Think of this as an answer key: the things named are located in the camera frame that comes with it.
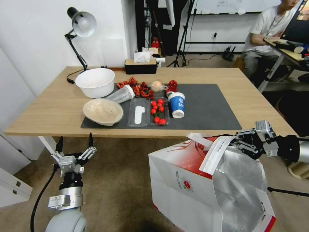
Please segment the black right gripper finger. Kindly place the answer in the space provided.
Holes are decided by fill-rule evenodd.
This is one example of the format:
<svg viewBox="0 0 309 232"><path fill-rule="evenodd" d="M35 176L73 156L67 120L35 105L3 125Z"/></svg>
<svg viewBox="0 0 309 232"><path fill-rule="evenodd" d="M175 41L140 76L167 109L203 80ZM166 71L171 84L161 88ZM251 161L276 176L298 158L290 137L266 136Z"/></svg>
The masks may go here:
<svg viewBox="0 0 309 232"><path fill-rule="evenodd" d="M255 141L257 133L255 129L241 130L235 134L234 141Z"/></svg>
<svg viewBox="0 0 309 232"><path fill-rule="evenodd" d="M259 150L255 145L250 145L243 141L234 141L232 144L236 149L240 150L243 154L246 154L253 160L257 160L262 156L261 150Z"/></svg>

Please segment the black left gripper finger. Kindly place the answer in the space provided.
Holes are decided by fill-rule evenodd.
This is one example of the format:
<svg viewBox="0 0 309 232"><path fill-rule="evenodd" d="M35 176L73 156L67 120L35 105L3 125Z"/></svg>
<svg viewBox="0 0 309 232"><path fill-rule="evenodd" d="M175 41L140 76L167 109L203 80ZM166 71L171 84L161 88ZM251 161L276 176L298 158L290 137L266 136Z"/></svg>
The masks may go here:
<svg viewBox="0 0 309 232"><path fill-rule="evenodd" d="M80 156L78 156L77 161L89 160L96 152L97 148L94 146L93 136L90 132L88 139L88 148Z"/></svg>
<svg viewBox="0 0 309 232"><path fill-rule="evenodd" d="M53 153L51 153L51 157L56 161L57 165L60 163L64 154L63 150L63 136L60 137L59 141L56 144L56 149Z"/></svg>

